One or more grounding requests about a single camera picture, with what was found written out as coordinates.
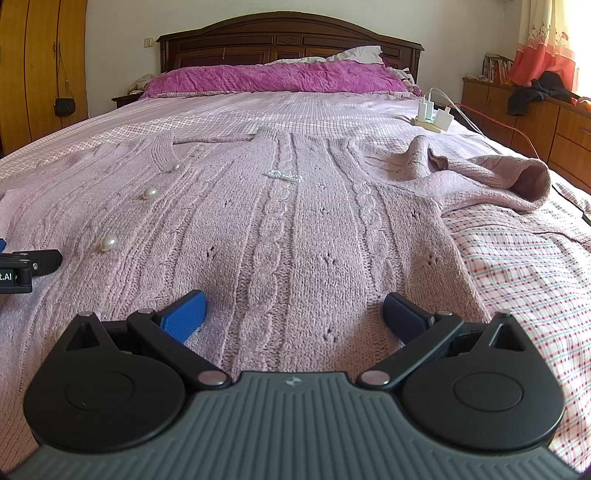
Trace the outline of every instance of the black circular motor housing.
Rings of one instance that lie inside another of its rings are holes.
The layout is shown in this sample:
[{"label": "black circular motor housing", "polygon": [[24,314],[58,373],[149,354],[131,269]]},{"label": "black circular motor housing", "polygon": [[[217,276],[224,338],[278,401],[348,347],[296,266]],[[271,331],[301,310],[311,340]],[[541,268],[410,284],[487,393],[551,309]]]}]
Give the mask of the black circular motor housing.
[{"label": "black circular motor housing", "polygon": [[402,389],[408,415],[455,446],[507,452],[547,443],[564,400],[550,369],[513,320],[467,353],[417,369]]},{"label": "black circular motor housing", "polygon": [[74,319],[23,402],[37,441],[71,452],[106,453],[138,445],[168,427],[186,397],[171,367],[119,351],[93,317]]}]

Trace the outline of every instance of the row of books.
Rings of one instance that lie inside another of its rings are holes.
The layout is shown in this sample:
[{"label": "row of books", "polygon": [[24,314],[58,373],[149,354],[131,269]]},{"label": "row of books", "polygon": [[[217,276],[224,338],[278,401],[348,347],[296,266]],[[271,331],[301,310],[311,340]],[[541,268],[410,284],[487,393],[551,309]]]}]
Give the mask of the row of books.
[{"label": "row of books", "polygon": [[494,54],[486,54],[482,63],[482,74],[493,83],[511,85],[509,72],[513,66],[513,60]]}]

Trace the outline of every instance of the checkered bed sheet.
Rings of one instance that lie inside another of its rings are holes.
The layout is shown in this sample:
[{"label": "checkered bed sheet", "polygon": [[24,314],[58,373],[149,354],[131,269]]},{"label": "checkered bed sheet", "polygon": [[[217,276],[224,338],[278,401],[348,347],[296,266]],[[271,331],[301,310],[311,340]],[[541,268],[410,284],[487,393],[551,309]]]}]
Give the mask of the checkered bed sheet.
[{"label": "checkered bed sheet", "polygon": [[[164,130],[224,136],[268,127],[352,137],[400,151],[422,134],[435,154],[511,152],[456,122],[446,135],[412,127],[408,121],[416,111],[416,100],[404,94],[269,92],[141,100],[8,155],[0,160],[0,179],[103,142]],[[551,175],[563,195],[591,210],[591,196]],[[551,448],[583,470],[591,464],[591,226],[554,191],[533,213],[477,205],[450,212],[444,221],[491,315],[512,310],[561,384],[567,407]]]}]

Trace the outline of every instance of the white wall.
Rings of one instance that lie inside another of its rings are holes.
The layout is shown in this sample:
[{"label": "white wall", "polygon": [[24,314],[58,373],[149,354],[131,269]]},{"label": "white wall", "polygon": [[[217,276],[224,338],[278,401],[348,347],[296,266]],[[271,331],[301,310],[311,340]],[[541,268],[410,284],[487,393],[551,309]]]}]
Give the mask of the white wall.
[{"label": "white wall", "polygon": [[419,64],[418,84],[423,89],[437,86],[453,100],[459,100],[462,76],[466,72],[480,73],[487,51],[508,54],[514,51],[514,47],[509,46],[515,45],[517,32],[507,26],[507,20],[518,2],[88,0],[86,90],[89,114],[95,116],[112,110],[115,107],[112,97],[126,94],[136,78],[160,72],[159,46],[144,48],[144,37],[156,39],[159,35],[201,28],[238,15],[276,10],[327,15],[383,35],[419,42],[425,52]]}]

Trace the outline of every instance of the gray ribbed panel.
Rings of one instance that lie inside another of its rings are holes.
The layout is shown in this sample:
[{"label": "gray ribbed panel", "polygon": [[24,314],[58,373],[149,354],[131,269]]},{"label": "gray ribbed panel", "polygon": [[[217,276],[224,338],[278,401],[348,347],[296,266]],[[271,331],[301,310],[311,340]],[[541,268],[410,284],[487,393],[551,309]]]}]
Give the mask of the gray ribbed panel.
[{"label": "gray ribbed panel", "polygon": [[392,397],[344,374],[244,373],[195,396],[183,417],[140,447],[74,455],[44,446],[15,480],[556,480],[575,471],[538,448],[506,457],[440,446],[408,424]]}]

